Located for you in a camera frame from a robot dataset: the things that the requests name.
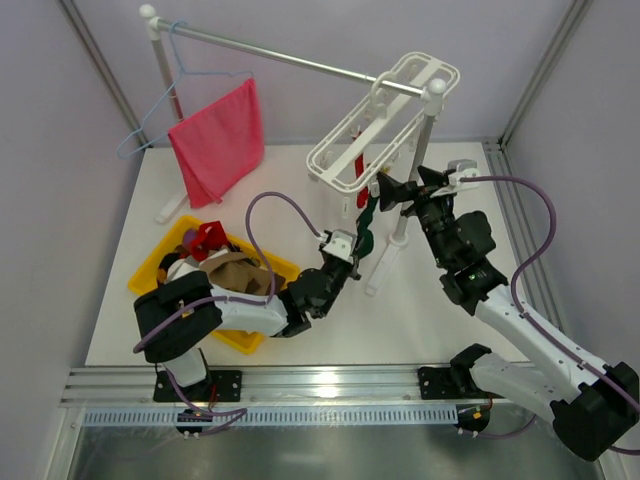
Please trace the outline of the red snowflake christmas sock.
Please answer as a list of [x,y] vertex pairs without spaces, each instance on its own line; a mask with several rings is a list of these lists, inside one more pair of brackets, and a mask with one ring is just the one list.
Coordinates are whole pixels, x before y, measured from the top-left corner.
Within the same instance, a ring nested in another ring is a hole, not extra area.
[[[361,130],[357,129],[356,132],[352,135],[353,140],[356,141],[360,135],[361,135]],[[363,175],[364,169],[365,169],[363,152],[361,152],[359,156],[356,158],[354,162],[354,168],[355,168],[356,177],[360,178]],[[356,207],[358,209],[364,209],[368,204],[368,198],[369,198],[369,189],[367,186],[365,186],[357,194]]]

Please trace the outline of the dark green sock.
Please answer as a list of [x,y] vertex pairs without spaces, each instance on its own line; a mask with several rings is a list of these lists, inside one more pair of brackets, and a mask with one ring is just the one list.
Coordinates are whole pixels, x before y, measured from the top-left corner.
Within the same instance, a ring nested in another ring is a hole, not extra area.
[[374,213],[378,205],[378,197],[369,196],[366,207],[362,210],[356,220],[356,246],[354,255],[362,260],[374,250],[374,234],[370,230],[373,223]]

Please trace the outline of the tan ribbed sock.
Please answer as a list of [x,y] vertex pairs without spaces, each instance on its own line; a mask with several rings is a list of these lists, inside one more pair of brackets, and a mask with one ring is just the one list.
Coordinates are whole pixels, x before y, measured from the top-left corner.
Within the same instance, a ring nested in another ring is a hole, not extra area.
[[271,276],[252,263],[241,252],[218,252],[199,264],[213,285],[227,290],[253,295],[267,295]]

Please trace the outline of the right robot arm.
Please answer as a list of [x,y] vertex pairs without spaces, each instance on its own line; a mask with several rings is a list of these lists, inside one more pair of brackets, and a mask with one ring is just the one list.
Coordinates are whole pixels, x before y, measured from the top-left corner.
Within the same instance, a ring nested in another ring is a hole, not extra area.
[[452,359],[472,384],[505,398],[548,422],[574,455],[595,461],[639,422],[639,376],[624,362],[615,366],[590,353],[518,297],[515,277],[488,260],[496,244],[481,211],[460,217],[454,197],[504,175],[481,175],[474,162],[458,160],[437,172],[421,166],[420,179],[401,183],[379,173],[383,211],[397,205],[416,217],[449,300],[499,332],[534,365],[522,369],[481,345]]

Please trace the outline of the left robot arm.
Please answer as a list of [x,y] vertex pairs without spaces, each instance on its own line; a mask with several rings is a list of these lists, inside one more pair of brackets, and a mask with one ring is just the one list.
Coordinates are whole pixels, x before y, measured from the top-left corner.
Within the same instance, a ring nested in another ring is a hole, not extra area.
[[272,296],[232,292],[200,270],[186,271],[134,302],[141,339],[133,352],[162,365],[172,382],[186,388],[208,376],[197,344],[215,330],[284,338],[302,333],[312,319],[327,316],[347,280],[359,279],[356,255],[343,259],[324,252],[322,257],[321,268],[302,271]]

